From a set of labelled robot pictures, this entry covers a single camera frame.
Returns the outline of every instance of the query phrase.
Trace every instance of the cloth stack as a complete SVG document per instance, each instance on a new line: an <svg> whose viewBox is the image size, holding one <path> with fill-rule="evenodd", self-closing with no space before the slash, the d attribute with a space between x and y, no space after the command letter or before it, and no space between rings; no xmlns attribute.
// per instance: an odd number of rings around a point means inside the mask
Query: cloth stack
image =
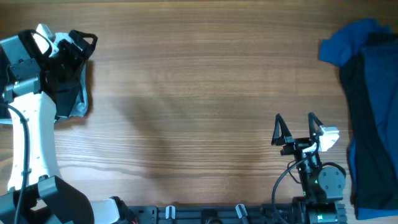
<svg viewBox="0 0 398 224"><path fill-rule="evenodd" d="M357 219L398 215L398 35L363 19L324 40L319 59L339 66L347 97Z"/></svg>

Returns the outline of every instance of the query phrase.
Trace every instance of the blue cloth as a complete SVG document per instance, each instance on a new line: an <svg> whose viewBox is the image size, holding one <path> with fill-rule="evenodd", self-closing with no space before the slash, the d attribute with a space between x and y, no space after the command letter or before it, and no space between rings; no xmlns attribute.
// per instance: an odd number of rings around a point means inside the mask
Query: blue cloth
<svg viewBox="0 0 398 224"><path fill-rule="evenodd" d="M362 19L353 22L323 40L319 59L343 66L351 57L357 55L373 32L391 33L388 27L381 27L374 19ZM369 100L374 113L377 132L387 153L391 156L396 174L398 174L398 55L391 57L391 45L368 47L364 49L365 79ZM349 147L349 166L357 191L356 142L353 138ZM376 210L355 206L358 220L398 215L398 210Z"/></svg>
<svg viewBox="0 0 398 224"><path fill-rule="evenodd" d="M361 19L337 31L329 40L323 40L319 59L343 66L366 43L372 32L390 33L390 28L381 27L374 19Z"/></svg>

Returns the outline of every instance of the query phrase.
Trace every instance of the blue fabric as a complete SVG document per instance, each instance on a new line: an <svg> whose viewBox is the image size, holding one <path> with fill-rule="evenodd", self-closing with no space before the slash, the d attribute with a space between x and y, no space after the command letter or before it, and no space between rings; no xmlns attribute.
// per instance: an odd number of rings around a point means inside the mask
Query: blue fabric
<svg viewBox="0 0 398 224"><path fill-rule="evenodd" d="M329 40L323 40L319 59L343 66L366 43L372 32L390 33L390 28L381 27L374 19L361 19L337 31Z"/></svg>
<svg viewBox="0 0 398 224"><path fill-rule="evenodd" d="M323 40L319 59L343 66L352 56L360 51L373 32L391 33L388 27L381 27L374 19L362 19L353 22ZM398 174L398 44L368 47L363 51L365 58L365 79L368 88L377 132L387 153L391 156L396 174ZM356 143L353 138L349 147L348 162L353 178L354 190L357 191ZM355 206L358 220L398 215L398 210L376 210Z"/></svg>

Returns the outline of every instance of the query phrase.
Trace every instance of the wood grain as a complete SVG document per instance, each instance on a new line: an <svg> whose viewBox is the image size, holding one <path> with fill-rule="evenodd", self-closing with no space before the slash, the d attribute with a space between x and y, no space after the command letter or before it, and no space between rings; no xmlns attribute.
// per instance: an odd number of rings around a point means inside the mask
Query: wood grain
<svg viewBox="0 0 398 224"><path fill-rule="evenodd" d="M0 4L0 38L48 24L99 37L89 62L84 119L56 124L63 178L90 200L130 205L269 203L291 157L271 146L281 113L295 137L307 114L341 131L322 161L348 169L346 100L318 49L363 17L398 28L398 2L185 1ZM12 128L0 126L0 193L12 165ZM348 176L344 203L355 223ZM302 195L286 177L278 202ZM380 218L366 223L396 223Z"/></svg>

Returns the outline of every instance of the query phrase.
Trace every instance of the wooden table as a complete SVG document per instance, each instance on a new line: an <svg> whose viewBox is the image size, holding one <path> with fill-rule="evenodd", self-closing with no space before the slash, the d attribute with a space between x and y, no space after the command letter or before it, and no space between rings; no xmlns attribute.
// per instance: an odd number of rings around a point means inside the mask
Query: wooden table
<svg viewBox="0 0 398 224"><path fill-rule="evenodd" d="M0 4L0 38L38 23L99 37L91 111L55 125L63 178L90 200L254 205L271 202L293 159L271 146L277 113L294 137L308 136L311 111L336 125L341 137L321 160L348 170L346 99L337 68L318 60L320 41L363 17L397 30L397 9L335 0ZM12 127L0 126L1 194L11 166ZM277 201L297 195L301 186L286 177ZM397 218L363 223L388 222Z"/></svg>

